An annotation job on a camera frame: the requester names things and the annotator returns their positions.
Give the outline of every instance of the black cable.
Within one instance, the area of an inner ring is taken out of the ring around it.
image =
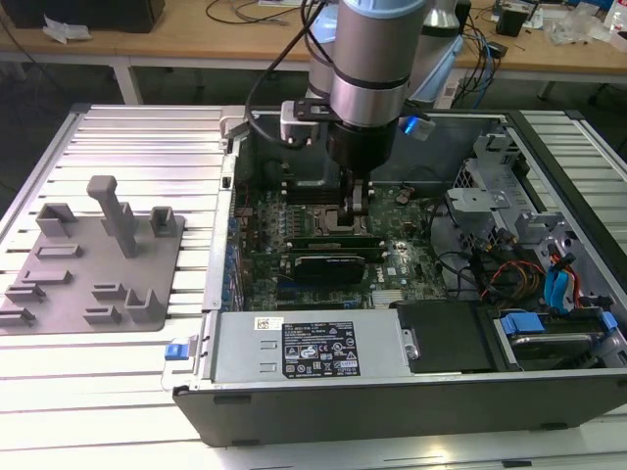
[[[627,145],[627,137],[625,137],[625,140],[623,140],[621,144],[618,146],[618,149],[616,149],[616,152],[620,154],[623,150],[623,147],[625,147],[626,145]]]
[[[470,93],[481,92],[483,90],[487,91],[487,89],[494,82],[495,73],[497,72],[497,70],[499,69],[499,66],[501,65],[501,59],[495,59],[493,57],[492,58],[493,66],[490,72],[490,76],[488,76],[488,78],[484,82],[483,75],[485,73],[486,68],[488,67],[488,62],[487,62],[488,57],[485,52],[485,44],[487,44],[487,39],[486,39],[486,36],[481,31],[481,29],[479,29],[478,27],[474,25],[474,21],[472,17],[468,17],[468,19],[470,21],[470,25],[467,24],[466,28],[468,28],[474,34],[474,37],[468,34],[466,35],[466,37],[470,41],[472,41],[472,43],[474,43],[475,47],[477,48],[477,54],[478,54],[477,64],[475,65],[475,68],[472,71],[472,74],[470,75],[470,77],[467,80],[465,80],[463,85],[461,86],[461,90],[459,94],[453,100],[453,106],[460,100],[463,100],[463,98],[465,98]],[[479,76],[475,78],[475,75],[477,74],[478,71],[481,71],[481,72],[479,73]]]
[[[296,10],[298,10],[297,8],[291,8],[289,10],[285,10],[283,12],[279,12],[279,13],[275,13],[274,15],[268,15],[267,17],[262,17],[262,18],[255,18],[254,20],[249,20],[249,21],[242,21],[242,22],[232,22],[231,20],[223,20],[221,18],[215,17],[210,13],[211,8],[220,0],[213,0],[212,3],[210,3],[207,8],[205,9],[205,15],[207,15],[208,18],[211,18],[212,20],[214,20],[215,22],[218,23],[222,23],[222,24],[257,24],[257,23],[261,23],[261,22],[266,22],[268,20],[271,20],[273,18],[277,18],[277,17],[281,17],[283,15],[287,15],[288,13],[291,12],[295,12]],[[246,7],[248,5],[252,5],[252,3],[255,2],[251,2],[250,4],[245,4],[245,5],[241,5],[237,10]]]
[[[18,194],[18,192],[19,192],[19,190],[17,190],[13,186],[9,186],[7,183],[2,181],[1,179],[0,179],[0,186],[3,187],[4,189],[6,189],[7,191],[11,192],[11,193]]]
[[[298,43],[298,41],[300,41],[302,39],[302,37],[307,33],[307,30],[312,26],[312,24],[314,23],[315,19],[317,18],[317,16],[322,11],[322,8],[324,8],[324,5],[325,5],[325,2],[321,2],[318,5],[318,7],[313,12],[312,17],[307,20],[307,22],[303,25],[301,30],[292,38],[292,40],[287,44],[287,46],[285,46],[285,49],[283,49],[283,51],[278,55],[278,57],[276,59],[274,59],[274,61],[269,65],[269,67],[267,69],[265,69],[264,72],[259,76],[259,78],[255,82],[255,84],[251,88],[251,91],[249,92],[248,97],[246,98],[246,103],[244,105],[245,115],[246,115],[246,119],[248,120],[249,125],[261,137],[263,137],[264,140],[266,140],[266,141],[268,141],[270,143],[276,144],[276,145],[278,145],[280,147],[283,147],[285,149],[300,150],[300,149],[304,148],[307,145],[307,141],[303,140],[302,142],[289,143],[289,142],[285,142],[283,140],[277,139],[276,137],[273,137],[270,134],[268,134],[267,131],[264,130],[259,125],[259,123],[255,119],[255,116],[253,115],[253,111],[252,111],[253,97],[255,96],[255,93],[257,92],[257,89],[264,82],[264,80],[267,78],[267,76],[272,71],[274,71],[274,69],[276,69],[276,67],[281,62],[283,62],[283,59],[285,59],[285,57],[290,53],[290,51],[294,48],[296,43]]]
[[[412,166],[408,172],[407,172],[407,178],[406,181],[409,180],[409,176],[412,175],[417,169],[424,169],[427,173],[431,174],[431,176],[433,176],[438,183],[440,184],[449,184],[450,181],[447,181],[445,178],[443,178],[441,175],[439,175],[438,173],[435,172],[435,170],[433,168],[430,168],[428,165],[426,164],[415,164],[414,166]]]
[[[11,32],[11,30],[9,29],[9,27],[7,26],[7,24],[5,23],[4,19],[1,16],[0,16],[0,24],[2,25],[2,28],[5,30],[5,32],[9,35],[9,38],[11,39],[11,41],[13,41],[13,43],[18,49],[20,49],[20,52],[22,52],[32,62],[32,64],[36,66],[41,71],[41,73],[43,73],[43,75],[48,79],[48,81],[50,81],[50,83],[52,83],[55,86],[55,88],[59,90],[59,92],[64,96],[64,98],[66,98],[66,100],[70,101],[70,96],[67,90],[63,86],[61,86],[59,82],[57,82],[57,80],[55,80],[52,77],[52,75],[48,73],[48,71],[45,68],[41,66],[41,64],[39,64],[37,61],[33,59],[33,57],[28,53],[28,51],[26,51],[24,46],[18,42],[18,40],[13,35],[13,33]]]
[[[470,268],[470,266],[464,266],[462,269],[460,269],[460,270],[458,271],[458,287],[456,288],[456,292],[457,292],[457,293],[456,293],[456,295],[455,295],[455,298],[456,298],[456,299],[459,299],[459,294],[461,294],[461,290],[462,290],[462,288],[461,288],[461,276],[460,276],[460,274],[461,274],[462,272],[466,271],[466,270],[468,270],[468,271],[470,271],[470,273],[472,273],[472,269]],[[475,289],[464,289],[464,291],[465,291],[465,292],[476,292],[476,290],[475,290]]]
[[[459,228],[459,224],[455,220],[455,218],[453,217],[453,213],[451,212],[451,208],[449,207],[449,203],[447,203],[447,197],[446,197],[446,194],[445,194],[444,196],[442,196],[442,198],[440,198],[435,203],[435,206],[433,207],[433,211],[431,211],[431,215],[429,216],[429,221],[427,222],[427,238],[429,240],[431,239],[431,232],[432,232],[432,229],[433,229],[433,221],[435,220],[435,216],[437,215],[438,208],[440,206],[445,206],[447,208],[447,215],[449,216],[449,219],[453,223],[453,227],[454,228]],[[457,253],[457,252],[445,252],[445,253],[443,253],[443,255],[448,254],[448,253]]]
[[[445,262],[443,262],[440,257],[438,257],[438,262],[440,263],[440,265],[442,267],[444,267],[447,271],[451,271],[455,276],[458,276],[458,279],[463,279],[464,281],[466,281],[468,284],[470,284],[471,286],[476,287],[477,289],[479,289],[479,284],[477,284],[477,282],[472,279],[469,276],[466,276],[465,274],[462,274],[461,272],[463,271],[463,269],[457,270],[454,267],[449,266],[448,264],[446,264]]]
[[[243,22],[254,22],[255,20],[257,20],[258,18],[256,17],[249,17],[248,15],[246,15],[245,13],[242,12],[243,9],[245,9],[246,7],[250,7],[251,5],[257,5],[257,0],[253,0],[252,2],[248,2],[248,3],[244,3],[243,5],[240,5],[239,7],[235,6],[235,0],[230,0],[230,6],[231,6],[231,11],[235,14],[235,16],[237,18],[239,18],[240,20],[242,20]],[[263,20],[262,22],[258,22],[258,23],[264,23],[264,24],[278,24],[281,26],[287,25],[288,22],[286,22],[285,20],[282,20],[281,18],[270,18],[269,20]]]
[[[305,25],[307,23],[307,19],[309,18],[311,12],[312,12],[312,6],[314,5],[314,0],[312,0],[310,2],[310,6],[307,9],[307,12],[305,13],[305,5],[306,2],[301,3],[301,7],[300,7],[300,12],[301,12],[301,23],[303,25]],[[312,45],[310,44],[310,40],[312,41],[312,43],[315,45],[315,47],[317,48],[318,51],[320,51],[320,54],[322,54],[322,57],[324,59],[322,59],[315,51],[314,49],[312,49]],[[309,53],[315,57],[315,59],[318,62],[321,62],[323,64],[325,64],[327,67],[333,67],[333,59],[331,59],[329,57],[329,55],[326,53],[326,51],[322,48],[322,46],[320,45],[320,43],[318,42],[318,40],[315,38],[314,34],[311,32],[311,30],[309,28],[307,28],[307,35],[305,36],[305,46],[307,47],[307,50],[309,51]]]

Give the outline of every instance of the power supply label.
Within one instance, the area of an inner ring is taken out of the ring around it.
[[[360,375],[352,321],[283,323],[283,375],[288,379]]]

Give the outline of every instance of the workbench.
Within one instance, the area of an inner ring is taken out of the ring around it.
[[[208,4],[207,0],[167,0],[164,14],[149,34],[91,31],[92,40],[63,45],[39,29],[13,29],[13,33],[41,63],[113,68],[124,102],[136,105],[141,104],[142,99],[134,67],[261,70],[276,58],[300,28],[298,12],[283,17],[289,22],[286,26],[217,23],[205,15]],[[473,18],[477,9],[488,5],[487,0],[475,0],[471,11]],[[246,13],[264,16],[278,11],[278,7],[253,6]],[[212,14],[235,19],[225,1],[216,4]],[[510,38],[492,36],[495,25],[482,18],[475,20],[475,24],[489,40],[509,47],[497,78],[627,83],[627,54],[618,52],[609,44],[594,41],[587,45],[554,46],[540,30],[526,33],[523,29],[517,38]],[[301,42],[278,69],[307,71],[309,58]],[[458,55],[454,72],[445,87],[447,95],[439,100],[441,107],[447,106],[452,86],[472,71],[476,60],[466,45]],[[27,62],[3,31],[0,31],[0,61]]]
[[[43,204],[67,203],[77,215],[101,214],[85,194],[94,174],[115,176],[120,200],[135,213],[160,205],[186,217],[163,330],[0,336],[3,468],[480,469],[503,468],[503,460],[513,459],[548,469],[624,468],[627,406],[563,431],[205,446],[167,391],[171,374],[180,383],[191,373],[193,357],[165,362],[164,354],[172,339],[201,331],[217,204],[215,169],[223,152],[219,120],[225,112],[219,107],[94,106],[71,113],[0,221],[4,292],[35,243],[35,217]],[[627,171],[620,159],[585,121],[560,112],[525,115],[619,240],[627,233],[621,203]],[[595,184],[607,180],[611,184],[601,189],[603,199]],[[546,190],[541,192],[538,176],[530,182],[551,208],[555,203]],[[615,204],[610,207],[606,199]]]

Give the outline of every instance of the aluminum extrusion table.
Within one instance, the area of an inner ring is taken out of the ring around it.
[[[99,213],[84,194],[92,174],[113,174],[121,201],[137,212],[169,205],[187,217],[162,331],[0,337],[3,468],[455,469],[503,468],[512,459],[551,469],[627,468],[627,406],[564,431],[205,446],[161,378],[166,344],[200,331],[222,114],[217,107],[92,107],[71,114],[3,218],[0,288],[12,282],[36,239],[42,204],[67,202],[75,212]],[[586,122],[559,113],[527,118],[627,243],[618,203],[627,198],[624,164]],[[542,197],[550,205],[550,195]],[[168,367],[186,374],[191,360]]]

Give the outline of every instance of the computer case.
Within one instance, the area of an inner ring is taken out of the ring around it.
[[[165,0],[0,0],[16,27],[42,27],[44,15],[90,29],[150,32]]]

